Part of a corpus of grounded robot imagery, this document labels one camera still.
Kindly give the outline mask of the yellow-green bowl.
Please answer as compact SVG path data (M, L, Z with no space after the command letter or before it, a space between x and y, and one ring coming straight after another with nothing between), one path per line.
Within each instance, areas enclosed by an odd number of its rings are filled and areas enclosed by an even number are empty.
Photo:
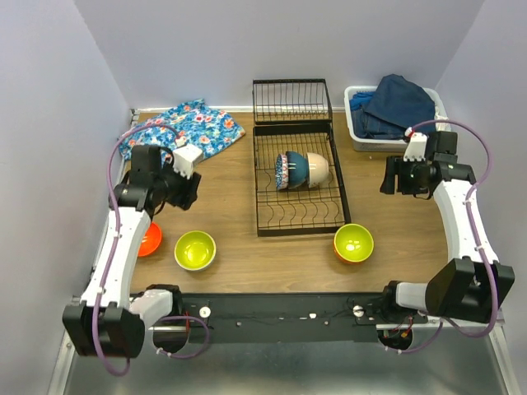
M174 258L184 270L199 272L213 263L216 253L217 245L210 234L200 230L192 230L177 240Z

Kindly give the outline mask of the green orange bowl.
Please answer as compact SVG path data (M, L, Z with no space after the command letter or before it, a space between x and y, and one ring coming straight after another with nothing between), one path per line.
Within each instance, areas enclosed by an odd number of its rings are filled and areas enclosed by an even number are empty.
M343 225L333 237L333 251L344 263L362 263L372 255L374 248L371 232L362 225Z

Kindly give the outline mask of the white bowl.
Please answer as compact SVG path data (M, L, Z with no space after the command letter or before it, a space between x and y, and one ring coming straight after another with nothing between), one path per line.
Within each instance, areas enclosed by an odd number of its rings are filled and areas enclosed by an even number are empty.
M308 187L314 188L328 178L329 163L322 155L314 152L307 152L306 159L309 165Z

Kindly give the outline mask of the dark glazed bowl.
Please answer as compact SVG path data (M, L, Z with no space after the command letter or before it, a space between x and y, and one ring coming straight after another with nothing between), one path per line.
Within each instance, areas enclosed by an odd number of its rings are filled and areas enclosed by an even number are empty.
M298 188L308 178L309 165L307 159L298 152L287 151L288 187Z

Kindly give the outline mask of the blue triangle pattern bowl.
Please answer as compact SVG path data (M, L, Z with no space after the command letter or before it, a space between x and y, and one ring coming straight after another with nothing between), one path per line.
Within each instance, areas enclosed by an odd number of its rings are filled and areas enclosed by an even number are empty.
M275 184L277 190L283 190L289 184L288 159L286 154L278 154L275 161Z

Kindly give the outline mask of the black wire dish rack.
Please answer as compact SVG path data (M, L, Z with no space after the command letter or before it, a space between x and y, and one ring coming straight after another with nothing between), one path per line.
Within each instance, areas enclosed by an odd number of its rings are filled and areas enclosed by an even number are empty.
M323 78L255 79L253 153L257 233L261 237L333 233L351 220ZM277 190L278 154L322 155L329 176L319 186Z

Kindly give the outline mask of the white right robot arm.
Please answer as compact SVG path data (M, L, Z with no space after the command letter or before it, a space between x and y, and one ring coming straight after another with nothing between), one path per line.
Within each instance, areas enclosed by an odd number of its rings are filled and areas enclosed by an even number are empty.
M515 281L500 264L479 214L477 179L460 164L455 132L424 134L408 129L401 156L386 161L384 194L424 194L439 208L448 248L447 264L427 283L391 281L379 302L380 316L398 322L408 311L489 324Z

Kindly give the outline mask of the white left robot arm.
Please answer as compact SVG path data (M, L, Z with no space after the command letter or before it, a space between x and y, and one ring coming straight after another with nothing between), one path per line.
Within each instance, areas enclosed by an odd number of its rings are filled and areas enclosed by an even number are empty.
M194 167L203 151L154 145L132 149L130 168L109 198L108 227L95 271L78 302L63 311L63 325L81 356L137 357L146 330L181 319L178 286L152 285L131 300L130 286L143 237L165 205L190 209L201 180Z

